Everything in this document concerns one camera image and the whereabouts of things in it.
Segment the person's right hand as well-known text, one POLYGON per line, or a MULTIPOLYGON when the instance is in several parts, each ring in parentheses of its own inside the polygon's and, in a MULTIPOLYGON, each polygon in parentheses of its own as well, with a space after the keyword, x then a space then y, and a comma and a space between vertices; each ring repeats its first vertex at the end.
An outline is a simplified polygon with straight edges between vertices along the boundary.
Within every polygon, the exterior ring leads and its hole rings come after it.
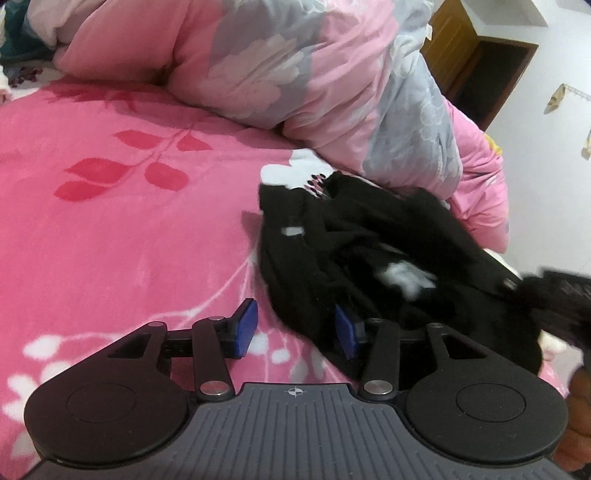
POLYGON ((590 375, 584 367, 573 374, 566 402, 568 426, 553 459, 565 471, 574 472, 591 459, 590 375))

